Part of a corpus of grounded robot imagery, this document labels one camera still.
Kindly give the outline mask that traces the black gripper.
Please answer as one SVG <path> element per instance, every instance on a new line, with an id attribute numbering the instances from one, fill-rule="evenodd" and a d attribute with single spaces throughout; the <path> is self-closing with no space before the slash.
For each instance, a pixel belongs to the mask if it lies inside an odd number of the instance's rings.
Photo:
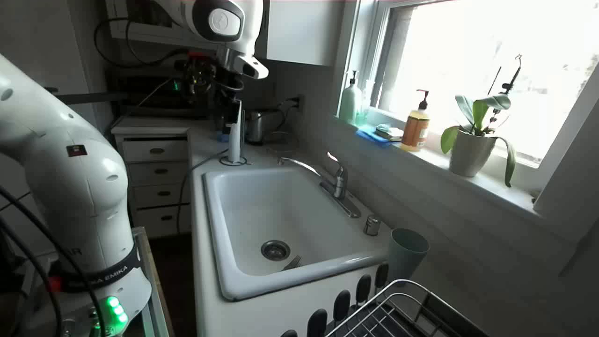
<path id="1" fill-rule="evenodd" d="M 234 96 L 243 90 L 237 75 L 222 70 L 215 60 L 202 55 L 187 58 L 185 81 L 194 101 L 211 100 L 217 92 Z"/>

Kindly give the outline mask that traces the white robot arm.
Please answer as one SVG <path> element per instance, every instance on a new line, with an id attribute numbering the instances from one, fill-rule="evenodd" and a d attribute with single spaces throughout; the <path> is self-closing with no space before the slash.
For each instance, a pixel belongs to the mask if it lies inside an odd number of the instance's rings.
<path id="1" fill-rule="evenodd" d="M 30 305 L 24 337 L 120 337 L 148 305 L 121 156 L 82 116 L 0 56 L 0 150 L 26 176 L 58 287 Z"/>

